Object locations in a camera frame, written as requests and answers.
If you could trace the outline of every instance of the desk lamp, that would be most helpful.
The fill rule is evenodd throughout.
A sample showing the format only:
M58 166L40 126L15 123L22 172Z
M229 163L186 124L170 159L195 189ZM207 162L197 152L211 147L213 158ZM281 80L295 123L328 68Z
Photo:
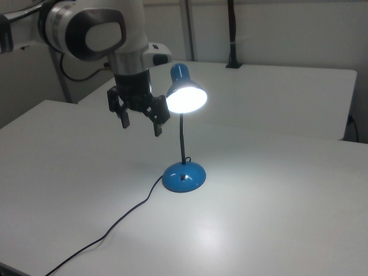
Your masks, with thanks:
M162 183L170 190L185 193L199 188L206 180L206 172L197 163L186 161L183 114L195 111L207 101L207 94L190 79L188 67L183 63L175 64L170 71L172 85L169 88L166 101L169 111L180 114L180 148L182 161L171 165L163 173Z

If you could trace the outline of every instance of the lamp shade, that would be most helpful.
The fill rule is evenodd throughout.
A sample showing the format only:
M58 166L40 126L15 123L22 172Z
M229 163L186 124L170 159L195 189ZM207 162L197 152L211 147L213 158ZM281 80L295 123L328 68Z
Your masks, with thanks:
M169 111L188 113L201 108L206 103L206 92L190 79L189 70L185 64L175 64L170 74L173 83L166 95Z

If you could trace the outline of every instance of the lamp base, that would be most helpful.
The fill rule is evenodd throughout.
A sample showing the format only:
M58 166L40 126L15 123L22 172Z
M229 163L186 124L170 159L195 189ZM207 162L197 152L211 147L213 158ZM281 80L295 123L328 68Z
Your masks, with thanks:
M194 162L182 162L171 165L162 176L162 183L170 191L186 193L199 188L206 180L202 166Z

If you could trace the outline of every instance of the white wall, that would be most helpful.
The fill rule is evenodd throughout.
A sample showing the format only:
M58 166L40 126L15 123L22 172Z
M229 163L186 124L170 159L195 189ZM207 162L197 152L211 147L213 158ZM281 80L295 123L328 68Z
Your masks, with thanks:
M227 62L227 6L211 2L194 1L197 60ZM243 63L356 70L351 111L368 143L368 2L246 4L235 12ZM347 138L354 140L351 132Z

